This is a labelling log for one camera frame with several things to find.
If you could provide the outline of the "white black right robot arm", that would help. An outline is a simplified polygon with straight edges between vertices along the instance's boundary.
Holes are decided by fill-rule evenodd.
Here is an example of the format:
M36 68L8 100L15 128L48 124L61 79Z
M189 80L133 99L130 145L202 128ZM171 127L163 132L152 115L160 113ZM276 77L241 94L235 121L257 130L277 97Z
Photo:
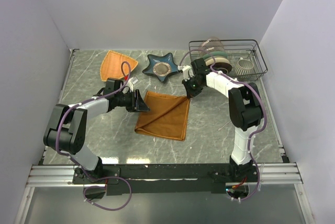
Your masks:
M178 66L178 70L183 73L182 83L187 97L193 98L204 87L209 87L228 98L229 117L235 127L229 176L237 182L247 175L259 176L252 148L255 135L266 127L267 117L258 87L254 83L234 80L222 71L215 70L213 66L207 66L204 59Z

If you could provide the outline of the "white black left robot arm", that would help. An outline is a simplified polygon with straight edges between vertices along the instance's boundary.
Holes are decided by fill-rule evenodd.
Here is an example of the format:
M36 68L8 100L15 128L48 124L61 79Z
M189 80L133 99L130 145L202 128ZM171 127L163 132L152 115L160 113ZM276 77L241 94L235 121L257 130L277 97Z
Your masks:
M44 145L70 159L90 182L100 182L104 177L103 164L84 144L86 124L89 119L116 107L124 107L131 113L150 111L140 91L133 89L129 80L108 79L105 87L84 102L55 105L43 136Z

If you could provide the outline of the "orange cloth napkin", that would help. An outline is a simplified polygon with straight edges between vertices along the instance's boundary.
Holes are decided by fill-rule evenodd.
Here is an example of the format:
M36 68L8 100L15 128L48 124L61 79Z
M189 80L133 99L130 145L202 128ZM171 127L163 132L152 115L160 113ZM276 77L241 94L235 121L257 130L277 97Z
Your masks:
M144 102L149 112L139 114L135 132L141 135L184 141L190 99L148 91Z

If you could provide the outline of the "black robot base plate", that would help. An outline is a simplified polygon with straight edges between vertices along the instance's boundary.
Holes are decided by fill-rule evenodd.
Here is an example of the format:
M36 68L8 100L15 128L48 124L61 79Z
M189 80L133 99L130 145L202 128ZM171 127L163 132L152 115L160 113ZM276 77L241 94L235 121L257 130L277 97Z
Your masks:
M75 168L73 184L106 187L108 196L138 193L211 192L224 194L226 185L243 180L255 183L258 173L254 165L228 163L205 164L104 164L98 174L86 177Z

